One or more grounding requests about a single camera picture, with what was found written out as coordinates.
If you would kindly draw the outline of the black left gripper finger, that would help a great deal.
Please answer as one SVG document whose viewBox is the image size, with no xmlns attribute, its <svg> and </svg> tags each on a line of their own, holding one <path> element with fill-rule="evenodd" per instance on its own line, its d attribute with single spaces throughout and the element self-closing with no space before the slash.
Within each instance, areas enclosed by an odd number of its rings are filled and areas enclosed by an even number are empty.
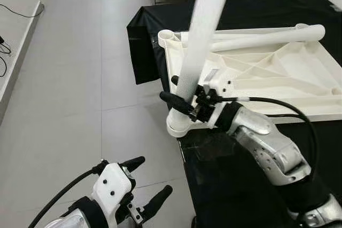
<svg viewBox="0 0 342 228">
<path fill-rule="evenodd" d="M 134 170 L 139 168 L 144 164 L 144 162 L 146 162 L 146 158 L 144 156 L 135 157 L 122 162 L 122 168 L 126 169 L 128 172 L 134 172 Z"/>
<path fill-rule="evenodd" d="M 144 206 L 143 209 L 143 217 L 144 218 L 152 218 L 154 217 L 159 209 L 163 206 L 166 199 L 173 193 L 173 187 L 171 185 L 166 185 L 161 191 L 159 191 L 152 199 L 150 199 L 149 203 Z"/>
</svg>

